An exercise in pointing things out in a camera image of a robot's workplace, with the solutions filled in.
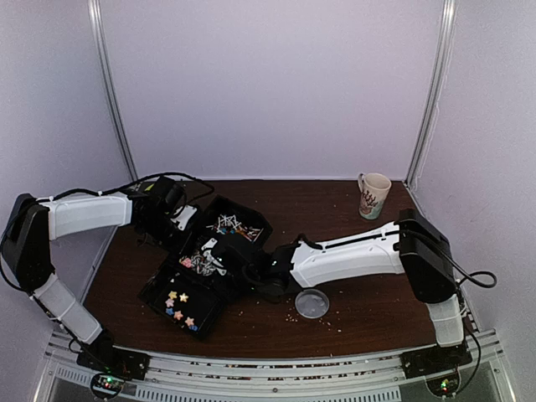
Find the pile of swirl lollipops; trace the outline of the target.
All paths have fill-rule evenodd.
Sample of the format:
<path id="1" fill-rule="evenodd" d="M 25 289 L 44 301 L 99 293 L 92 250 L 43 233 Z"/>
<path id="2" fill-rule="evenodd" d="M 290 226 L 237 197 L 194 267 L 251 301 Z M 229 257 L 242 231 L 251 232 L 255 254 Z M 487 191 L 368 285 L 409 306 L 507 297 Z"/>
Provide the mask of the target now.
<path id="1" fill-rule="evenodd" d="M 194 255 L 191 257 L 184 256 L 179 262 L 181 265 L 193 270 L 197 274 L 199 274 L 203 269 L 203 257 L 200 255 Z"/>

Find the pile of stick candies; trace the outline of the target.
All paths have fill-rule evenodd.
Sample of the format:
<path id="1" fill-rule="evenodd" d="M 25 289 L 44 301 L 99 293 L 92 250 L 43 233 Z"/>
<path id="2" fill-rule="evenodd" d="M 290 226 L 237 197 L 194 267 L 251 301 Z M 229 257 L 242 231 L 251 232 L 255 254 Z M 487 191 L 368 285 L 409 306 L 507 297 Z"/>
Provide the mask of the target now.
<path id="1" fill-rule="evenodd" d="M 206 229 L 220 235 L 242 235 L 251 242 L 256 241 L 264 231 L 262 228 L 246 225 L 238 220 L 235 214 L 220 214 L 212 224 L 206 226 Z"/>

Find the black three-compartment candy tray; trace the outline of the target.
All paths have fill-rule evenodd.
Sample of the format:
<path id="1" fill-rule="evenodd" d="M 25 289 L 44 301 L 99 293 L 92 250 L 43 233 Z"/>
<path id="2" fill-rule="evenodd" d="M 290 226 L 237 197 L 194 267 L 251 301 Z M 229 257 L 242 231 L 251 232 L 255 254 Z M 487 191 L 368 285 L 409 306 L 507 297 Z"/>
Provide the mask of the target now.
<path id="1" fill-rule="evenodd" d="M 186 235 L 140 291 L 140 300 L 194 338 L 206 338 L 224 308 L 255 289 L 242 267 L 271 232 L 258 211 L 214 198 L 194 216 Z"/>

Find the pile of star candies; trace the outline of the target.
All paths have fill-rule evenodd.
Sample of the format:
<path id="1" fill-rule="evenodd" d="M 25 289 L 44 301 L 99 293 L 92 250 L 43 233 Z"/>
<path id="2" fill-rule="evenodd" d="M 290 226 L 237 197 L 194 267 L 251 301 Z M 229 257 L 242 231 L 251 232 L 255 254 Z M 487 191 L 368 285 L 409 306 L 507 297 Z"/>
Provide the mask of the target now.
<path id="1" fill-rule="evenodd" d="M 186 292 L 170 291 L 165 300 L 164 313 L 181 328 L 198 332 L 198 313 L 193 307 L 192 297 Z"/>

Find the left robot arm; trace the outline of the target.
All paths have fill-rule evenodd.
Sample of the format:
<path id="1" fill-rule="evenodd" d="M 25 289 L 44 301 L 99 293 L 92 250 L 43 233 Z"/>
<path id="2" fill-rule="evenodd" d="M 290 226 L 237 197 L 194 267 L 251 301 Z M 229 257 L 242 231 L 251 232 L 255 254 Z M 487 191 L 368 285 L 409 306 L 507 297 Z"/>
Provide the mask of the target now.
<path id="1" fill-rule="evenodd" d="M 105 326 L 63 281 L 58 246 L 131 226 L 170 249 L 187 234 L 200 207 L 188 200 L 182 182 L 166 174 L 104 191 L 73 188 L 49 197 L 19 194 L 1 237 L 1 257 L 13 273 L 13 288 L 27 294 L 78 342 L 103 372 L 120 365 L 120 353 Z"/>

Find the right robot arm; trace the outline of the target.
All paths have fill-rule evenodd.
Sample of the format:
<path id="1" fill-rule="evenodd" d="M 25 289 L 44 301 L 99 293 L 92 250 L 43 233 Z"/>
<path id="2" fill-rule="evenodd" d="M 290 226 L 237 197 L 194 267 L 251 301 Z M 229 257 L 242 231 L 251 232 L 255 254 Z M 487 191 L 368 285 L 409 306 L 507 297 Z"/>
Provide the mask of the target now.
<path id="1" fill-rule="evenodd" d="M 274 294 L 354 277 L 404 274 L 435 330 L 430 363 L 444 370 L 461 356 L 465 338 L 453 270 L 449 240 L 417 210 L 404 209 L 394 222 L 361 234 L 322 242 L 301 234 L 270 255 L 255 256 L 241 273 L 256 290 Z"/>

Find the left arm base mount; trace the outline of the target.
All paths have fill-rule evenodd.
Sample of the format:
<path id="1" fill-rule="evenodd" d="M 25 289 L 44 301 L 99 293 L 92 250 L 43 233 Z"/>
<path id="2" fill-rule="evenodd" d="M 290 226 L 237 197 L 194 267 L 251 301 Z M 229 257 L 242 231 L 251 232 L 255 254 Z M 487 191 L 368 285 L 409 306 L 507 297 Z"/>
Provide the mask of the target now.
<path id="1" fill-rule="evenodd" d="M 150 363 L 146 353 L 118 348 L 110 331 L 104 329 L 92 343 L 80 342 L 76 363 L 127 380 L 144 380 Z"/>

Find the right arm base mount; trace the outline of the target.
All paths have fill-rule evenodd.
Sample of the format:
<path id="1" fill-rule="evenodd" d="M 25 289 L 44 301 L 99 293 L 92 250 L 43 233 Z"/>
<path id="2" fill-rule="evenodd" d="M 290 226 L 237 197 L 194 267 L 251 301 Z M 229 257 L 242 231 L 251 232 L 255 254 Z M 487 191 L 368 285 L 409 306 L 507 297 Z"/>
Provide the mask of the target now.
<path id="1" fill-rule="evenodd" d="M 407 379 L 453 370 L 472 362 L 466 342 L 448 348 L 435 345 L 412 350 L 399 358 Z"/>

